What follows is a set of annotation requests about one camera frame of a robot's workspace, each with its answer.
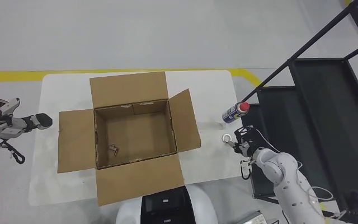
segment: black cable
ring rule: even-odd
[[[286,219],[286,222],[287,222],[288,224],[290,224],[290,222],[289,222],[289,220],[287,219],[287,217],[286,217],[286,215],[285,215],[285,213],[284,213],[283,210],[282,210],[282,214],[284,215],[284,217],[285,217],[285,219]]]
[[[18,164],[23,164],[25,162],[25,157],[21,153],[19,153],[18,150],[16,150],[12,145],[7,143],[7,140],[3,139],[3,141],[0,142],[0,146],[2,146],[3,144],[6,145],[7,150],[9,150],[10,152],[12,151],[12,156]]]

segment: open cardboard box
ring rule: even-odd
[[[189,90],[168,99],[164,72],[90,85],[94,109],[59,113],[58,173],[95,168],[99,206],[183,186],[177,153],[201,145]]]

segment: yellow floor line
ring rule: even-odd
[[[26,82],[42,81],[47,74],[71,74],[71,73],[107,73],[107,72],[152,72],[152,71],[205,71],[228,70],[232,76],[240,76],[258,86],[261,81],[253,73],[243,68],[188,68],[188,69],[106,69],[106,70],[68,70],[68,71],[0,71],[0,82]]]
[[[321,210],[323,210],[323,211],[327,210],[327,207],[323,203],[320,203],[319,205],[321,206]],[[324,219],[324,222],[325,222],[325,224],[330,224],[331,223],[331,221],[329,219],[327,219],[327,218]]]

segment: spray can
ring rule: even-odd
[[[248,113],[248,109],[250,108],[250,104],[247,102],[238,102],[230,109],[223,113],[223,120],[226,123],[231,123],[239,117],[244,116]]]

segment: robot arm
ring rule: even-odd
[[[292,223],[325,223],[315,193],[306,177],[298,170],[297,160],[293,156],[259,148],[252,158],[269,181],[273,182],[277,200]]]
[[[235,135],[238,143],[225,142],[236,153],[249,157],[250,164],[256,164],[273,182],[277,200],[292,223],[325,223],[317,197],[306,177],[299,171],[298,162],[293,156],[262,147],[268,143],[262,140],[263,136],[254,127],[247,127],[245,132],[238,129]]]
[[[35,114],[24,118],[14,118],[13,112],[20,105],[20,99],[15,98],[9,102],[0,100],[0,147],[12,151],[12,155],[19,164],[25,162],[25,157],[20,154],[7,141],[17,138],[22,133],[27,133],[33,129],[44,130],[51,127],[52,119],[46,114]]]

